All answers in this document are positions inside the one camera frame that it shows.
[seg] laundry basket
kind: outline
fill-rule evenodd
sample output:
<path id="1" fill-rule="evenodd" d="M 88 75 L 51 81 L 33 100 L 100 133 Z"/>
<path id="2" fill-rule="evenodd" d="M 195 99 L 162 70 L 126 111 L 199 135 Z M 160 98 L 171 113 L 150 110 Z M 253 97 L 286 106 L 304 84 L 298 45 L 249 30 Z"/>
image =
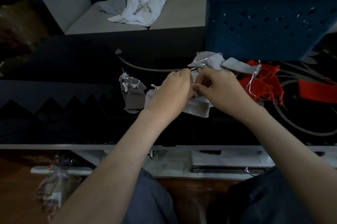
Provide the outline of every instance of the laundry basket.
<path id="1" fill-rule="evenodd" d="M 301 60 L 336 21 L 337 0 L 207 0 L 206 50 L 239 60 Z"/>

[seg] hand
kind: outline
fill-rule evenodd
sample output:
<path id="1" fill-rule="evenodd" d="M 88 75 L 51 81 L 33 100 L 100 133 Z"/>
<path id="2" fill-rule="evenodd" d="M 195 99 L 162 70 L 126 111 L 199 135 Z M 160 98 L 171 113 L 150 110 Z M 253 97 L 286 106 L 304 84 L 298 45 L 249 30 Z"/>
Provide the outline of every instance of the hand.
<path id="1" fill-rule="evenodd" d="M 171 72 L 153 95 L 146 109 L 170 123 L 193 96 L 192 83 L 193 78 L 189 69 Z"/>
<path id="2" fill-rule="evenodd" d="M 230 71 L 204 68 L 196 78 L 193 89 L 206 97 L 217 109 L 238 120 L 242 120 L 251 108 L 260 107 Z"/>

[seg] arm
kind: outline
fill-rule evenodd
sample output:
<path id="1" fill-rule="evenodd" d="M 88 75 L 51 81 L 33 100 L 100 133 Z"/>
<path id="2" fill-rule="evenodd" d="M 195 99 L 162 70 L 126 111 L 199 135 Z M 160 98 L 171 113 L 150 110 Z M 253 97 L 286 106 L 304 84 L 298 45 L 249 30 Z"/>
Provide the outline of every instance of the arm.
<path id="1" fill-rule="evenodd" d="M 317 223 L 337 223 L 337 171 L 281 126 L 231 72 L 204 69 L 194 89 L 246 125 Z"/>
<path id="2" fill-rule="evenodd" d="M 192 97 L 188 69 L 172 72 L 112 152 L 70 196 L 52 224 L 121 223 L 143 162 Z"/>

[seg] red fabric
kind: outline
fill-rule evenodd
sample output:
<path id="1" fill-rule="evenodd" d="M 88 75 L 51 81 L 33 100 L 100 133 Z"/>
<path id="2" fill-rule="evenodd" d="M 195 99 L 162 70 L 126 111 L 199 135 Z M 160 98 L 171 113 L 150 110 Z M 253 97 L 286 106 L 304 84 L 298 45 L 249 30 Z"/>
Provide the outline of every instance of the red fabric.
<path id="1" fill-rule="evenodd" d="M 249 64 L 250 66 L 255 66 L 258 65 L 259 63 L 255 62 L 254 60 L 249 60 L 247 64 Z M 280 70 L 279 66 L 274 66 L 270 64 L 261 64 L 261 70 L 259 71 L 257 76 L 253 78 L 250 89 L 252 94 L 255 94 L 256 97 L 250 94 L 249 87 L 246 90 L 246 86 L 251 79 L 250 74 L 242 73 L 242 75 L 244 75 L 245 77 L 242 80 L 239 80 L 239 82 L 241 86 L 246 90 L 247 94 L 254 101 L 260 99 L 260 100 L 272 100 L 274 102 L 274 98 L 278 97 L 280 100 L 280 105 L 282 105 L 284 91 L 281 87 L 278 78 L 276 77 L 276 73 L 279 70 Z"/>
<path id="2" fill-rule="evenodd" d="M 337 103 L 337 85 L 298 80 L 298 94 L 302 99 Z"/>

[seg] wooden floor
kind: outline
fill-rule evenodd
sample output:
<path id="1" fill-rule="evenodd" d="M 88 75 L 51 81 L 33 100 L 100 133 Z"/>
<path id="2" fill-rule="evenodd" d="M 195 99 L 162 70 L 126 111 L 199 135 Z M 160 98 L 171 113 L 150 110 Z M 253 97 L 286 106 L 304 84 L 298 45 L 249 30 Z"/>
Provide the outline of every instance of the wooden floor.
<path id="1" fill-rule="evenodd" d="M 47 224 L 47 215 L 36 200 L 43 175 L 31 174 L 36 165 L 48 165 L 54 152 L 0 150 L 0 223 Z M 207 205 L 226 194 L 234 180 L 157 179 L 170 193 L 179 223 L 206 224 Z"/>

